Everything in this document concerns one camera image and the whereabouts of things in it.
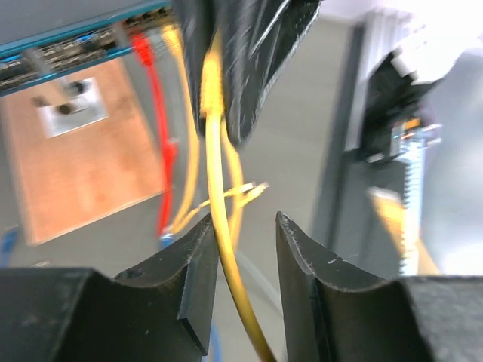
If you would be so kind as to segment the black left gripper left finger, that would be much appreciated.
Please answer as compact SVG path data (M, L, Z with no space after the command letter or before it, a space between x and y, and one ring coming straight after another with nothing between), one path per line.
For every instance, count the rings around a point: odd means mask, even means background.
M114 278L92 268L1 271L3 361L200 361L218 254L205 216Z

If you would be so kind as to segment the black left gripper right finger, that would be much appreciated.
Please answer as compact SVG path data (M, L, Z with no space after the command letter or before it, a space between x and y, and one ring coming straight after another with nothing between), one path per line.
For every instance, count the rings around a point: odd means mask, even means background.
M277 213L276 249L290 361L480 361L482 279L383 280Z

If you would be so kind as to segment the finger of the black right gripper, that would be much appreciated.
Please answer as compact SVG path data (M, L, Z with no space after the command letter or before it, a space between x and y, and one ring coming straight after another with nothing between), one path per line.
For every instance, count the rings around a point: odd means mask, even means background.
M201 115L201 77L205 54L211 43L211 1L173 1L183 36L183 59L191 96L195 129L205 135L205 117Z
M216 1L226 129L242 145L281 68L319 15L320 1Z

